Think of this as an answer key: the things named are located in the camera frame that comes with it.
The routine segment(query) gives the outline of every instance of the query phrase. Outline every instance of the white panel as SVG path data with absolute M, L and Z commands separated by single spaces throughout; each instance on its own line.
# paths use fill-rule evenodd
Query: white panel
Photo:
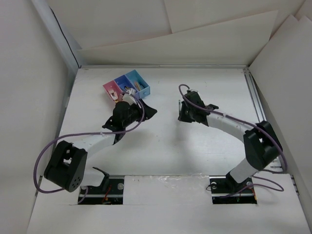
M 81 50 L 89 64 L 249 64 L 268 42 L 277 11 L 168 36 Z
M 171 33 L 163 0 L 48 0 L 82 48 Z
M 297 20 L 300 20 L 303 16 L 312 20 L 312 0 L 306 0 L 296 14 Z
M 302 17 L 299 23 L 272 38 L 250 71 L 312 195 L 311 39 L 312 22 Z
M 165 0 L 173 33 L 278 10 L 273 33 L 304 0 Z
M 97 131 L 112 115 L 113 102 L 102 85 L 132 68 L 81 69 L 74 84 L 61 135 Z M 244 145 L 235 137 L 178 118 L 178 85 L 198 90 L 202 100 L 228 114 L 257 122 L 244 74 L 239 69 L 139 68 L 151 87 L 144 101 L 158 110 L 150 120 L 87 162 L 111 175 L 225 175 L 244 157 Z M 79 137 L 67 138 L 67 141 Z
M 67 69 L 31 1 L 0 5 L 0 233 L 24 234 L 34 163 L 55 137 Z
M 133 185 L 133 189 L 138 189 L 137 196 L 144 202 L 157 205 L 69 205 L 66 196 L 73 196 L 71 193 L 61 192 L 65 196 L 39 194 L 27 233 L 309 234 L 289 175 L 264 173 L 262 176 L 280 183 L 285 192 L 255 187 L 258 205 L 213 205 L 211 195 L 204 187 L 201 192 L 194 191 L 206 196 L 205 203 L 202 200 L 201 204 L 176 205 L 174 189 L 165 187 L 170 183 L 155 182 L 151 187 L 148 186 L 150 180 L 142 180 L 142 187 Z M 47 180 L 43 180 L 42 185 L 46 189 L 54 188 Z

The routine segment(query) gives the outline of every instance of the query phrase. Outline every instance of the red wire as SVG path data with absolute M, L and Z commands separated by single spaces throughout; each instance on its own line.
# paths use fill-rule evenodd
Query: red wire
M 112 188 L 112 185 L 110 185 L 110 186 L 108 187 L 108 190 L 107 190 L 107 192 L 106 192 L 106 194 L 105 194 L 105 197 L 104 197 L 103 200 L 102 200 L 102 203 L 104 203 L 104 201 L 106 200 L 106 197 L 107 197 L 109 191 L 111 190 L 111 188 Z

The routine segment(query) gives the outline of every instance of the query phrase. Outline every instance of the white tabletop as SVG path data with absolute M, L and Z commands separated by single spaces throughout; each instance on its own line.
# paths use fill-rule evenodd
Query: white tabletop
M 61 135 L 97 131 L 114 107 L 102 85 L 131 70 L 80 69 Z M 239 140 L 217 129 L 178 122 L 181 97 L 177 87 L 186 83 L 199 91 L 205 104 L 218 105 L 228 114 L 257 122 L 242 70 L 140 68 L 137 71 L 151 86 L 151 95 L 144 101 L 158 113 L 127 133 L 115 146 L 100 151 L 87 162 L 87 167 L 97 166 L 111 175 L 191 177 L 178 177 L 176 183 L 177 177 L 126 176 L 125 205 L 76 205 L 78 190 L 39 193 L 28 234 L 309 233 L 289 175 L 262 173 L 281 183 L 285 192 L 256 187 L 258 205 L 213 205 L 211 194 L 205 190 L 207 176 L 225 175 L 244 158 L 244 147 Z M 57 185 L 43 179 L 41 187 L 51 190 Z

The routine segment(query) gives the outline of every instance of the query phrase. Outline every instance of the purple cable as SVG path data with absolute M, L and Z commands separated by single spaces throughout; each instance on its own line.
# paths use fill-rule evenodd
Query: purple cable
M 184 94 L 182 93 L 182 90 L 181 90 L 181 87 L 182 87 L 182 86 L 187 87 L 188 89 L 190 89 L 190 87 L 189 87 L 188 85 L 186 85 L 186 84 L 181 84 L 181 85 L 179 85 L 179 91 L 180 91 L 180 94 L 182 95 L 183 100 L 186 101 L 187 103 L 189 103 L 190 105 L 192 105 L 192 106 L 194 106 L 194 107 L 196 107 L 196 108 L 198 108 L 198 109 L 200 109 L 200 110 L 203 110 L 203 111 L 205 111 L 205 112 L 214 113 L 214 114 L 217 114 L 217 115 L 220 115 L 220 116 L 224 116 L 224 117 L 226 117 L 226 118 L 229 118 L 229 119 L 231 119 L 231 120 L 234 120 L 234 121 L 237 121 L 237 122 L 241 122 L 241 123 L 247 124 L 247 125 L 249 125 L 249 126 L 252 126 L 252 127 L 255 128 L 255 129 L 257 129 L 257 130 L 260 131 L 262 134 L 264 134 L 264 135 L 273 143 L 273 145 L 277 148 L 278 152 L 280 153 L 280 155 L 281 155 L 281 157 L 282 157 L 282 159 L 283 159 L 284 165 L 285 165 L 284 171 L 287 170 L 288 165 L 287 165 L 287 161 L 286 161 L 286 158 L 285 158 L 285 155 L 284 155 L 282 149 L 279 147 L 279 145 L 276 143 L 276 141 L 275 141 L 266 131 L 262 130 L 262 129 L 259 128 L 257 125 L 252 124 L 252 123 L 249 123 L 249 122 L 247 122 L 247 121 L 244 121 L 244 120 L 241 120 L 241 119 L 238 119 L 238 118 L 229 116 L 229 115 L 224 115 L 222 112 L 219 112 L 219 111 L 210 111 L 210 110 L 207 110 L 207 109 L 205 109 L 205 108 L 202 108 L 202 107 L 200 107 L 200 106 L 195 105 L 194 103 L 192 103 L 191 101 L 189 101 L 189 100 L 184 96 Z M 271 172 L 271 173 L 283 173 L 283 172 L 275 172 L 275 171 L 271 171 L 271 170 L 263 170 L 263 171 Z M 280 189 L 276 189 L 276 188 L 273 188 L 273 187 L 270 187 L 270 186 L 267 186 L 267 185 L 263 185 L 263 184 L 250 184 L 250 185 L 245 186 L 244 188 L 242 188 L 242 189 L 239 190 L 238 192 L 235 192 L 235 193 L 233 193 L 233 194 L 228 194 L 228 195 L 226 195 L 226 196 L 221 196 L 220 198 L 231 197 L 231 196 L 233 196 L 233 195 L 235 195 L 235 194 L 238 194 L 238 193 L 244 191 L 245 189 L 250 188 L 250 187 L 253 187 L 253 186 L 261 186 L 261 187 L 265 187 L 265 188 L 268 188 L 268 189 L 273 189 L 273 190 L 279 191 L 279 192 L 283 192 L 283 191 L 284 191 L 284 188 L 283 188 L 281 185 L 279 185 L 278 183 L 276 183 L 276 182 L 274 182 L 274 181 L 272 181 L 272 180 L 270 180 L 270 179 L 265 179 L 265 178 L 257 177 L 257 176 L 253 176 L 253 178 L 257 178 L 257 179 L 261 179 L 261 180 L 265 180 L 265 181 L 271 182 L 271 183 L 277 185 L 278 187 L 280 187 Z
M 210 112 L 210 113 L 214 113 L 214 114 L 217 114 L 217 115 L 220 115 L 220 116 L 224 116 L 224 114 L 222 112 L 219 112 L 219 111 L 210 111 L 210 110 L 207 110 L 205 108 L 202 108 L 200 106 L 197 106 L 195 105 L 194 103 L 192 103 L 191 101 L 189 101 L 185 96 L 184 94 L 182 93 L 181 91 L 181 87 L 184 86 L 184 87 L 187 87 L 188 89 L 190 89 L 190 87 L 186 84 L 181 84 L 179 85 L 179 91 L 180 91 L 180 94 L 182 95 L 182 98 L 183 100 L 185 100 L 187 103 L 191 104 L 192 106 L 200 109 L 200 110 L 203 110 L 203 111 L 206 111 L 206 112 Z M 265 135 L 271 142 L 272 144 L 277 148 L 279 154 L 281 155 L 282 159 L 283 159 L 283 162 L 284 162 L 284 171 L 287 170 L 288 168 L 288 164 L 287 164 L 287 160 L 285 158 L 285 155 L 282 151 L 282 149 L 279 147 L 279 145 L 276 143 L 276 141 L 266 132 L 264 131 L 263 129 L 259 128 L 257 125 L 253 124 L 253 123 L 249 123 L 247 121 L 244 121 L 244 120 L 241 120 L 241 119 L 238 119 L 238 118 L 235 118 L 233 116 L 229 116 L 229 115 L 225 115 L 226 118 L 229 118 L 231 120 L 234 120 L 234 121 L 237 121 L 237 122 L 240 122 L 240 123 L 244 123 L 244 124 L 247 124 L 249 126 L 252 126 L 253 128 L 257 129 L 258 131 L 260 131 L 263 135 Z M 265 170 L 266 172 L 272 172 L 272 173 L 283 173 L 283 172 L 275 172 L 275 171 L 271 171 L 271 170 Z
M 86 198 L 87 194 L 88 194 L 89 188 L 88 186 L 86 186 L 86 192 L 84 193 L 83 197 L 78 201 L 77 204 L 80 204 L 83 202 L 83 200 Z
M 120 131 L 120 132 L 106 132 L 106 133 L 102 133 L 102 132 L 94 132 L 94 133 L 73 133 L 73 134 L 67 134 L 67 135 L 63 135 L 63 136 L 59 136 L 57 138 L 55 138 L 54 140 L 52 140 L 51 142 L 49 142 L 44 148 L 43 150 L 40 152 L 40 154 L 38 155 L 37 157 L 37 160 L 35 162 L 35 166 L 34 166 L 34 173 L 33 173 L 33 179 L 34 179 L 34 185 L 36 187 L 36 189 L 43 193 L 43 194 L 52 194 L 52 193 L 56 193 L 56 192 L 59 192 L 59 191 L 62 191 L 63 189 L 55 189 L 55 190 L 50 190 L 50 191 L 47 191 L 47 190 L 42 190 L 37 182 L 37 170 L 38 170 L 38 165 L 39 165 L 39 162 L 40 162 L 40 159 L 42 158 L 44 152 L 51 146 L 53 145 L 54 143 L 56 143 L 58 140 L 61 140 L 63 138 L 66 138 L 66 137 L 78 137 L 78 136 L 85 136 L 85 135 L 101 135 L 101 134 L 124 134 L 124 133 L 128 133 L 130 131 L 133 131 L 134 129 L 136 129 L 144 120 L 144 115 L 145 115 L 145 110 L 144 110 L 144 107 L 143 107 L 143 104 L 142 102 L 137 99 L 134 95 L 132 94 L 129 94 L 130 96 L 132 96 L 140 105 L 141 109 L 142 109 L 142 118 L 140 119 L 140 121 L 138 122 L 138 124 L 136 126 L 134 126 L 133 128 L 129 129 L 129 130 L 125 130 L 125 131 Z

